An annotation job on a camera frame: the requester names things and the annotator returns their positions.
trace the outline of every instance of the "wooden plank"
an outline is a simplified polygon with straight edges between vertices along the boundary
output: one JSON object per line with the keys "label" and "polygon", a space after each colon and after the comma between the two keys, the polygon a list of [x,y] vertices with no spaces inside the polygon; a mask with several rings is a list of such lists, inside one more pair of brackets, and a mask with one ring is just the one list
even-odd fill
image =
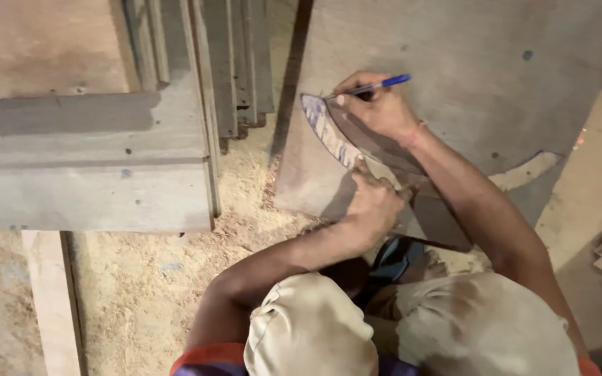
{"label": "wooden plank", "polygon": [[83,375],[80,322],[63,234],[22,231],[22,244],[28,256],[46,372],[48,376]]}
{"label": "wooden plank", "polygon": [[258,113],[273,113],[273,79],[268,19],[264,0],[244,0],[249,12],[248,36],[252,51],[255,96]]}
{"label": "wooden plank", "polygon": [[118,0],[0,0],[0,98],[140,90]]}
{"label": "wooden plank", "polygon": [[[564,25],[563,32],[549,29],[552,24]],[[332,37],[338,35],[349,37],[338,43]],[[602,1],[564,1],[551,9],[530,1],[409,7],[402,1],[315,0],[303,58],[276,206],[335,217],[345,212],[354,186],[307,124],[298,94],[328,93],[362,69],[413,73],[401,90],[417,114],[486,175],[510,170],[540,150],[565,156],[602,87]],[[508,193],[530,222],[562,167]],[[452,235],[440,231],[446,224],[431,220],[435,209],[421,206],[415,202],[415,215],[401,231],[447,244]]]}
{"label": "wooden plank", "polygon": [[252,83],[252,54],[249,48],[249,38],[246,38],[244,0],[230,0],[230,2],[236,116],[239,124],[253,126],[257,122],[257,103]]}
{"label": "wooden plank", "polygon": [[211,77],[210,56],[204,50],[203,64],[199,64],[201,56],[199,56],[199,40],[204,46],[207,45],[207,36],[204,23],[193,22],[200,11],[198,1],[193,1],[190,4],[188,1],[181,0],[181,14],[183,16],[183,29],[185,30],[185,38],[187,40],[188,56],[190,66],[195,67],[192,72],[195,73],[196,90],[201,91],[201,99],[203,103],[203,115],[205,124],[205,135],[209,156],[207,164],[209,169],[206,171],[207,189],[209,192],[210,211],[214,218],[222,214],[222,204],[219,197],[219,163],[220,149],[217,130],[217,119],[215,117],[215,97],[213,94],[213,80]]}
{"label": "wooden plank", "polygon": [[153,47],[155,48],[155,66],[157,79],[163,82],[171,82],[169,73],[169,58],[167,57],[166,39],[164,38],[164,23],[162,20],[161,0],[150,1],[150,25],[153,32]]}
{"label": "wooden plank", "polygon": [[212,83],[213,98],[219,98],[209,106],[215,107],[218,136],[231,139],[238,134],[238,127],[230,0],[193,0],[193,4],[202,80],[207,86]]}
{"label": "wooden plank", "polygon": [[144,91],[157,90],[158,78],[147,0],[125,0],[138,77]]}
{"label": "wooden plank", "polygon": [[203,127],[189,73],[161,92],[0,100],[0,167],[203,158]]}
{"label": "wooden plank", "polygon": [[205,161],[0,169],[0,229],[211,229]]}

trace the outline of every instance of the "leg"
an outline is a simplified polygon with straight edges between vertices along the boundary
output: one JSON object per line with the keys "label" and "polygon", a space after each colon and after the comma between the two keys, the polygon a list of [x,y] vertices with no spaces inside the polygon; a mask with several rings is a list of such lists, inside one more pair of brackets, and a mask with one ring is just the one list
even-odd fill
{"label": "leg", "polygon": [[432,374],[579,374],[565,320],[498,274],[391,286],[366,311],[379,350]]}

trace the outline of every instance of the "blue pen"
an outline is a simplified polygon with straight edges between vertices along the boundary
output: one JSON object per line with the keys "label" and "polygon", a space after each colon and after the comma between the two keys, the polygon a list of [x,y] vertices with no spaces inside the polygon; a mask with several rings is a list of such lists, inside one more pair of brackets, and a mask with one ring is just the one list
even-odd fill
{"label": "blue pen", "polygon": [[[370,85],[362,86],[360,88],[354,88],[352,90],[348,90],[345,93],[350,94],[350,95],[357,95],[357,94],[361,94],[361,93],[365,93],[365,92],[372,92],[373,90],[378,89],[378,88],[386,88],[388,86],[402,84],[403,82],[406,82],[409,80],[410,80],[409,74],[401,74],[400,76],[388,78],[387,80],[378,82],[377,84],[370,84]],[[324,99],[331,99],[331,98],[336,98],[336,96],[331,94],[330,96],[324,97]]]}

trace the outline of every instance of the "person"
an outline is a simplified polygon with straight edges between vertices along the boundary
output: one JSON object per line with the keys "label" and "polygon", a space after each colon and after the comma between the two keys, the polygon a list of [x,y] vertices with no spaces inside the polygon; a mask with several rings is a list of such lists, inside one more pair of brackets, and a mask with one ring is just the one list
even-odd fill
{"label": "person", "polygon": [[209,284],[171,375],[600,375],[545,245],[506,195],[435,136],[397,86],[368,102],[345,94],[389,77],[356,72],[336,101],[409,150],[494,272],[387,286],[358,308],[316,271],[372,248],[409,199],[360,158],[344,218]]}

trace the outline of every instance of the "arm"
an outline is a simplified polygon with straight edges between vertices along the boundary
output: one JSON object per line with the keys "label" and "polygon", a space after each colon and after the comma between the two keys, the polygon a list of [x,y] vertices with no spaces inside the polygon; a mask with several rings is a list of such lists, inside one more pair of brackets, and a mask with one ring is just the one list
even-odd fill
{"label": "arm", "polygon": [[[357,72],[335,94],[389,78]],[[554,276],[545,245],[507,196],[484,174],[421,123],[396,87],[379,89],[371,102],[342,95],[339,104],[373,131],[406,147],[419,161],[468,235],[492,262],[494,271],[539,295],[569,322],[579,355],[587,355],[579,328]]]}
{"label": "arm", "polygon": [[357,257],[386,235],[410,193],[397,194],[388,181],[375,179],[363,160],[356,161],[353,179],[357,190],[339,223],[257,252],[210,283],[201,297],[186,351],[210,343],[245,343],[250,314],[275,284]]}

